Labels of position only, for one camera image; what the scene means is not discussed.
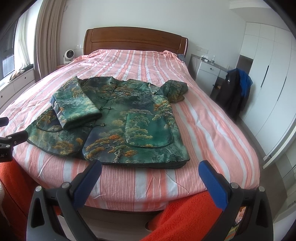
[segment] mattress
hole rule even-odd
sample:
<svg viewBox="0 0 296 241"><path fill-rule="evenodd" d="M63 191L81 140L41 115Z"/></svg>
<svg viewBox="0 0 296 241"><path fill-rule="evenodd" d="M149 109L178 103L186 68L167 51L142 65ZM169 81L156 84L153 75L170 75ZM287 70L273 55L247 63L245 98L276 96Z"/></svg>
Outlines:
<svg viewBox="0 0 296 241"><path fill-rule="evenodd" d="M122 211L156 211L169 201L205 190L198 164L208 160L229 182L242 188L259 185L259 164L254 149L239 128L190 77L186 65L169 51L97 50L31 86L0 115L10 120L0 136L26 129L49 106L52 94L69 78L113 76L161 86L172 79L186 82L185 100L172 104L190 161L180 169L143 169L103 166L86 205ZM45 188L58 187L82 172L88 162L45 153L22 143L13 156L22 168Z"/></svg>

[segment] wardrobe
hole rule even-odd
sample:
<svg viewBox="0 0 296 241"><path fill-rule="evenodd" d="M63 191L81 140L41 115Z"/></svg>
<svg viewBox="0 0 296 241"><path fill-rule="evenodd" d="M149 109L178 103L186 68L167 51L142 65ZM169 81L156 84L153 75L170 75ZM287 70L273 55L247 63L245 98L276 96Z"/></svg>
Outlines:
<svg viewBox="0 0 296 241"><path fill-rule="evenodd" d="M240 118L267 160L280 148L296 117L296 40L281 28L247 23L240 55L253 60L253 85Z"/></svg>

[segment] clear plastic bottle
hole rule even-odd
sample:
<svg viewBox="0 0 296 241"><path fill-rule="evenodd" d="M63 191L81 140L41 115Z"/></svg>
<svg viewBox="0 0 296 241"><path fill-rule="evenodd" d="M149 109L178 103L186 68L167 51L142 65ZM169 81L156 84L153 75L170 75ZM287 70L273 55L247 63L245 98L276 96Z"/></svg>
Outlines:
<svg viewBox="0 0 296 241"><path fill-rule="evenodd" d="M213 56L211 64L214 65L214 63L215 63L215 55Z"/></svg>

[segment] bed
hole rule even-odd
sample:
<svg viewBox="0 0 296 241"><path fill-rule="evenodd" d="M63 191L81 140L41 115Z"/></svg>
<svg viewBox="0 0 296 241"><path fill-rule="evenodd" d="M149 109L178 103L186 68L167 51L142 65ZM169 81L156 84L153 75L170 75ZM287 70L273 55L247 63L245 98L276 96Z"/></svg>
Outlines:
<svg viewBox="0 0 296 241"><path fill-rule="evenodd" d="M198 164L207 159L229 182L243 188L259 185L254 149L239 128L190 77L177 54L186 54L188 39L163 31L106 27L89 29L84 55L30 87L0 115L10 119L0 136L24 130L49 106L51 95L69 78L113 76L161 86L173 79L186 82L185 100L172 104L190 161L180 169L135 169L103 166L102 175L86 205L120 211L157 211L169 201L205 190ZM46 188L70 182L88 165L85 160L62 158L23 143L14 148L15 160Z"/></svg>

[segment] bed frame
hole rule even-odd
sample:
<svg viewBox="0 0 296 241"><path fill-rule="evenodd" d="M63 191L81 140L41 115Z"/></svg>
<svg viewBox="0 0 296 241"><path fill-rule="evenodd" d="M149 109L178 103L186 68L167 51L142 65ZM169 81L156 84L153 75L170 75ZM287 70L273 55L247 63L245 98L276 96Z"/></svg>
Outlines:
<svg viewBox="0 0 296 241"><path fill-rule="evenodd" d="M83 53L98 49L124 49L143 51L171 51L186 55L188 38L160 30L137 27L103 27L88 29Z"/></svg>

